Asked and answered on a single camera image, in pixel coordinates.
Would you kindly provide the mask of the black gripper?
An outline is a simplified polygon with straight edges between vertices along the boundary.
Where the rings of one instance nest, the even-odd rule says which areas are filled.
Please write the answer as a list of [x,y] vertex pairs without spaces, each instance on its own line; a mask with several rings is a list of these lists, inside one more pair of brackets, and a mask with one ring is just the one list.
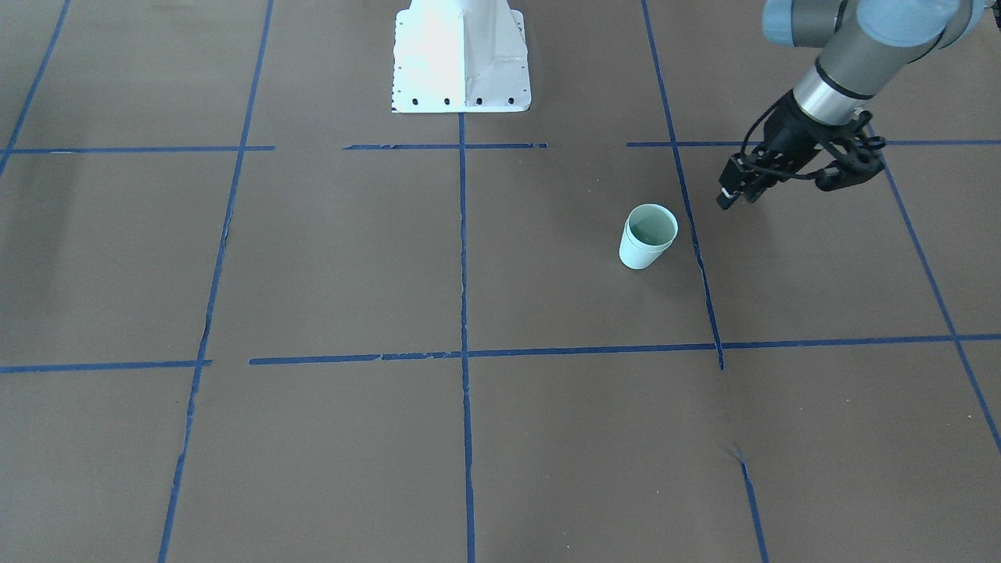
[[726,176],[719,176],[721,193],[716,203],[722,210],[729,210],[738,200],[753,204],[771,181],[814,181],[821,170],[802,174],[802,168],[814,160],[821,151],[816,140],[824,124],[805,112],[789,90],[773,104],[764,125],[764,140],[755,147],[753,156],[734,153],[728,159]]

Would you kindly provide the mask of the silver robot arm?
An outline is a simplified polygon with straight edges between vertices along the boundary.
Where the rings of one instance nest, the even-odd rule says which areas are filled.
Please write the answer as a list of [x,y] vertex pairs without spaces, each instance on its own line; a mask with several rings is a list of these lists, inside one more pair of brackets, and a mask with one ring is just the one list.
[[769,1],[769,41],[818,49],[812,66],[753,124],[719,176],[716,203],[757,202],[786,181],[822,192],[866,183],[884,169],[885,139],[866,134],[866,104],[907,65],[966,37],[984,1]]

